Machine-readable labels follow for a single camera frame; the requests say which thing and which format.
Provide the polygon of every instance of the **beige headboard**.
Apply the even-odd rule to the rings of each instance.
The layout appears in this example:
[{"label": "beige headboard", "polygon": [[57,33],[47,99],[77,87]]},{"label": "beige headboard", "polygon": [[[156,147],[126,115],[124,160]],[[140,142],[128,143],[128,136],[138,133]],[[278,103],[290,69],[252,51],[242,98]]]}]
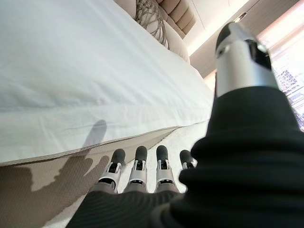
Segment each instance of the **beige headboard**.
[{"label": "beige headboard", "polygon": [[187,0],[156,0],[163,19],[184,38],[195,23]]}]

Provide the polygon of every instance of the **robotic arm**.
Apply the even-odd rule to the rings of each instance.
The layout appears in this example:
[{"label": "robotic arm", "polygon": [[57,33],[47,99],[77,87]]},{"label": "robotic arm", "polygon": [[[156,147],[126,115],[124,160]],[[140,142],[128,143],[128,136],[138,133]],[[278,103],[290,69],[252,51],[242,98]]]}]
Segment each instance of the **robotic arm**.
[{"label": "robotic arm", "polygon": [[[102,177],[67,227],[304,227],[304,134],[278,89],[267,50],[240,24],[229,23],[216,58],[207,134],[191,150],[197,167],[187,151],[180,154],[186,193],[178,193],[162,146],[156,191],[147,193],[146,150],[138,148],[124,193],[115,193],[114,174],[112,181]],[[122,160],[106,171],[120,172]]]}]

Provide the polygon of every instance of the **decorative pillow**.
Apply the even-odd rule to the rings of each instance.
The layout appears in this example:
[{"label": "decorative pillow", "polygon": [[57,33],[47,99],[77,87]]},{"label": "decorative pillow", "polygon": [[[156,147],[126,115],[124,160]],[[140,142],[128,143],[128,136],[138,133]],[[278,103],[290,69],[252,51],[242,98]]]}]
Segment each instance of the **decorative pillow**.
[{"label": "decorative pillow", "polygon": [[156,0],[136,0],[135,20],[162,45],[168,48],[165,25]]},{"label": "decorative pillow", "polygon": [[187,63],[190,64],[190,58],[184,41],[181,39],[179,34],[166,22],[163,22],[165,25],[166,38],[169,43],[169,50],[178,54],[182,57]]},{"label": "decorative pillow", "polygon": [[133,19],[136,17],[136,0],[114,0],[117,5],[124,9]]}]

